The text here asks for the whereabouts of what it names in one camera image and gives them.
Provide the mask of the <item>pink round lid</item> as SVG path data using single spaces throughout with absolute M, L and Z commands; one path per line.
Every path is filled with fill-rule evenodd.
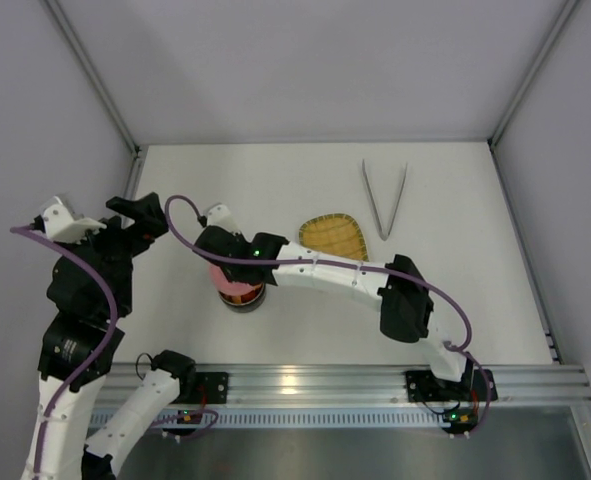
M 223 270 L 213 264 L 208 266 L 208 272 L 211 282 L 216 290 L 224 295 L 242 296 L 249 294 L 257 288 L 257 285 L 228 280 Z

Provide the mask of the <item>stainless steel tongs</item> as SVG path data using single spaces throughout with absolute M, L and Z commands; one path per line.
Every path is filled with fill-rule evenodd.
M 383 242 L 388 241 L 393 233 L 405 190 L 408 170 L 409 165 L 407 163 L 403 164 L 397 177 L 394 195 L 386 196 L 377 189 L 377 185 L 372 181 L 367 160 L 365 158 L 361 160 L 360 174 L 364 185 L 367 204 L 372 215 L 376 232 Z

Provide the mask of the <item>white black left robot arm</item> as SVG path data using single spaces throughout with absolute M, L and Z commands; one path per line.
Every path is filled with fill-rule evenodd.
M 96 399 L 132 311 L 133 260 L 168 231 L 157 194 L 113 197 L 111 218 L 93 220 L 53 197 L 12 233 L 59 254 L 47 298 L 57 314 L 38 361 L 39 403 L 25 479 L 114 479 L 129 453 L 168 405 L 195 388 L 193 359 L 164 350 L 108 423 L 89 435 Z

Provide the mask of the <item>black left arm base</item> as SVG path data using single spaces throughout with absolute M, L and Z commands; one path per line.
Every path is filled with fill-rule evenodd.
M 223 405 L 227 403 L 228 390 L 228 372 L 197 372 L 186 384 L 180 384 L 180 394 L 173 404 Z

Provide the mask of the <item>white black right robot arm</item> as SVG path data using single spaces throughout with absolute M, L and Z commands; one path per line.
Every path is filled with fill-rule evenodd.
M 438 320 L 431 317 L 440 296 L 457 314 L 470 339 L 470 322 L 456 301 L 428 283 L 407 256 L 389 263 L 350 260 L 299 245 L 282 236 L 258 233 L 248 241 L 239 233 L 208 226 L 193 251 L 218 266 L 227 280 L 276 287 L 304 287 L 338 294 L 379 314 L 380 332 L 387 338 L 419 347 L 434 377 L 462 380 L 466 359 L 456 351 Z

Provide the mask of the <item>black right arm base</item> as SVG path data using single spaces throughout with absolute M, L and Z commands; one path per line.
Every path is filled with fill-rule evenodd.
M 459 382 L 437 379 L 429 370 L 409 370 L 404 373 L 408 398 L 414 403 L 469 402 L 476 394 L 479 401 L 490 398 L 496 401 L 499 396 L 490 370 L 484 370 L 489 383 L 486 383 L 479 370 L 465 373 Z

